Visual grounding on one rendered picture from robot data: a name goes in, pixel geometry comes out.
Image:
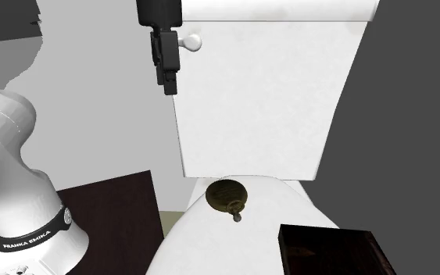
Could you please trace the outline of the round olive brown flask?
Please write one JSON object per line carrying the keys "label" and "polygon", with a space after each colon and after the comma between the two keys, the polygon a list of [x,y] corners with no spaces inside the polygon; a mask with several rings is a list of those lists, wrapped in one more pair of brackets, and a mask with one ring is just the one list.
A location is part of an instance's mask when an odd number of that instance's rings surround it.
{"label": "round olive brown flask", "polygon": [[233,221],[239,223],[242,219],[241,212],[248,201],[248,192],[236,180],[217,180],[207,187],[206,201],[210,207],[232,215]]}

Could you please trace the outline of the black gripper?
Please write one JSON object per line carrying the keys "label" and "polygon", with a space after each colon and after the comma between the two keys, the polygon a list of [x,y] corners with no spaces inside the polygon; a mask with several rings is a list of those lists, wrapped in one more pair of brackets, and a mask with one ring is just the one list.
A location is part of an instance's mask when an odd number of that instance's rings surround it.
{"label": "black gripper", "polygon": [[[172,27],[181,27],[182,1],[181,0],[135,0],[138,11],[138,22],[144,27],[159,30],[169,30]],[[177,94],[177,72],[180,70],[180,56],[177,32],[163,31],[160,34],[162,61],[158,38],[154,31],[150,32],[152,61],[156,68],[157,84],[162,84],[165,95]]]}

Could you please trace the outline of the dark brown box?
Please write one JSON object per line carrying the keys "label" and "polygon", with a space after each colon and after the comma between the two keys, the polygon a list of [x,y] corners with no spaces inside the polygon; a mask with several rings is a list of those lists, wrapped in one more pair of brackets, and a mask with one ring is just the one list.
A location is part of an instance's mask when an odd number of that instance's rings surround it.
{"label": "dark brown box", "polygon": [[282,224],[284,275],[397,275],[367,230]]}

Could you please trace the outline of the dark brown robot stand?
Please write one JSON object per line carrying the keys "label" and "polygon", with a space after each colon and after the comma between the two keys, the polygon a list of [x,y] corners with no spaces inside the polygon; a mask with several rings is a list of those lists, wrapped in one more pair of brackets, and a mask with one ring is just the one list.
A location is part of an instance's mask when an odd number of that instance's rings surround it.
{"label": "dark brown robot stand", "polygon": [[149,171],[62,191],[0,172],[0,275],[146,275],[162,241]]}

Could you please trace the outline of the white toilet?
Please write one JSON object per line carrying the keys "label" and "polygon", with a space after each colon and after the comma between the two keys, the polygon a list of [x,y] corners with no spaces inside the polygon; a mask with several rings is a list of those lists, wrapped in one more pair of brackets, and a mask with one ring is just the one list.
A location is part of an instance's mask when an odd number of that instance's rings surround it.
{"label": "white toilet", "polygon": [[[333,227],[302,193],[380,0],[181,0],[176,117],[184,175],[197,183],[147,275],[284,275],[282,224]],[[243,184],[241,221],[206,201]]]}

